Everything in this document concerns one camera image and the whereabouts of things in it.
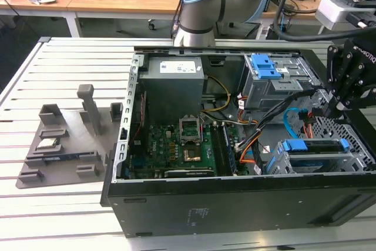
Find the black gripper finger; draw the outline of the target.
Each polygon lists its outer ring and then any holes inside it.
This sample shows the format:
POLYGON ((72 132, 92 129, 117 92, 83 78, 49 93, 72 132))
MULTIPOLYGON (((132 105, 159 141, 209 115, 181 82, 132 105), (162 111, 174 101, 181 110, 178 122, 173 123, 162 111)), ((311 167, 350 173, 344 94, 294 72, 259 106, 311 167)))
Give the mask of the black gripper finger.
POLYGON ((354 100, 358 99, 358 81, 365 69, 358 52, 343 53, 335 61, 336 99, 337 104, 331 113, 332 118, 338 118, 342 112, 352 109, 354 100))
POLYGON ((331 98, 325 107, 324 116, 326 118, 331 117, 331 113, 337 104, 336 99, 336 77, 335 77, 335 61, 338 55, 338 47, 336 45, 330 45, 328 47, 328 54, 327 54, 327 75, 326 75, 326 85, 325 88, 328 94, 331 95, 331 98))

